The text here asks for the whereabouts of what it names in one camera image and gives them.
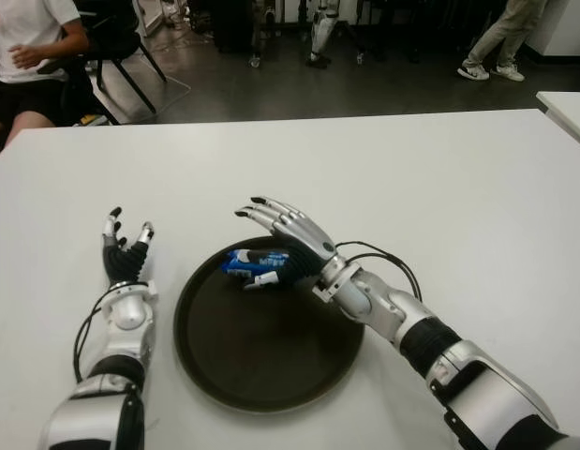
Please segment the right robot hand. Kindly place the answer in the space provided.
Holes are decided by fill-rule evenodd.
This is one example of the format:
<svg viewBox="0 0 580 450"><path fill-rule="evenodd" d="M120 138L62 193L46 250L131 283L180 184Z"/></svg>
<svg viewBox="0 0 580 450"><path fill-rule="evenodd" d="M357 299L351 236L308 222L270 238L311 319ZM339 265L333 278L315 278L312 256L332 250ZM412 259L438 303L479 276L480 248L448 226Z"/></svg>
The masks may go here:
<svg viewBox="0 0 580 450"><path fill-rule="evenodd" d="M289 258L280 268L252 277L245 284L245 290L291 286L303 278L319 275L336 256L333 239L302 211L264 196L252 197L251 201L252 204L234 214L253 220L282 241Z"/></svg>

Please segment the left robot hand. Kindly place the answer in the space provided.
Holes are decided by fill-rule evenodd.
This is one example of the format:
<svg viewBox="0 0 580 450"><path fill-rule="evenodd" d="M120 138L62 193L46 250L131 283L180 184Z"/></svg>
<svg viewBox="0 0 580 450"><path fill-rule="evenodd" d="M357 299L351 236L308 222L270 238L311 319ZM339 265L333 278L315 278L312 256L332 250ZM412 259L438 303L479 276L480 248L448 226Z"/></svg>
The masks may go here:
<svg viewBox="0 0 580 450"><path fill-rule="evenodd" d="M151 222L146 221L138 238L128 247L125 237L119 238L121 222L118 220L122 208L113 208L107 216L102 231L102 261L110 284L137 282L145 263L148 248L155 230Z"/></svg>

